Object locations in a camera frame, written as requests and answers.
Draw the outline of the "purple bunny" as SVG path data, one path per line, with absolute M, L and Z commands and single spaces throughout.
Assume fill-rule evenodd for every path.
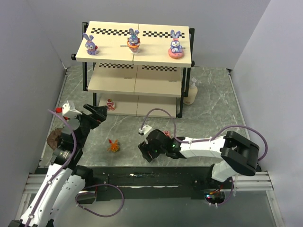
M 139 47 L 140 47 L 140 38 L 138 37 L 139 35 L 139 30 L 133 30 L 132 28 L 129 28 L 129 37 L 127 39 L 127 46 L 130 49 L 130 51 L 133 54 L 137 54 L 139 52 Z
M 174 30 L 171 30 L 170 35 L 172 37 L 172 41 L 170 43 L 170 48 L 168 49 L 168 54 L 173 59 L 180 59 L 184 56 L 183 47 L 179 41 L 181 32 L 175 32 Z
M 93 42 L 94 36 L 87 35 L 86 33 L 83 33 L 82 36 L 87 40 L 85 43 L 85 47 L 87 48 L 87 53 L 89 55 L 97 55 L 99 51 L 98 51 L 98 46 L 95 45 L 95 43 Z

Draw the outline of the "strawberry cake slice toy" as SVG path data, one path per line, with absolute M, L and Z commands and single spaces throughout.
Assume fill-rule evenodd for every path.
M 112 101 L 112 99 L 107 100 L 106 106 L 108 111 L 114 111 L 116 109 L 115 103 Z

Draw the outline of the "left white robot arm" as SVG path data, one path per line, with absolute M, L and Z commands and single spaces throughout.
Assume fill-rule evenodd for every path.
M 107 118 L 107 106 L 83 106 L 78 111 L 67 101 L 61 111 L 51 113 L 64 123 L 45 178 L 25 213 L 10 222 L 11 227 L 53 227 L 63 210 L 85 186 L 92 183 L 90 168 L 78 165 L 91 130 Z

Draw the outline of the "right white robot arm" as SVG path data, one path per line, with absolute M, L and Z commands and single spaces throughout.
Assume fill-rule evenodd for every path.
M 160 154 L 172 159 L 220 158 L 220 163 L 212 165 L 210 178 L 222 183 L 237 174 L 254 176 L 257 170 L 259 146 L 234 131 L 215 139 L 170 138 L 164 132 L 145 125 L 138 133 L 144 136 L 138 148 L 148 162 Z

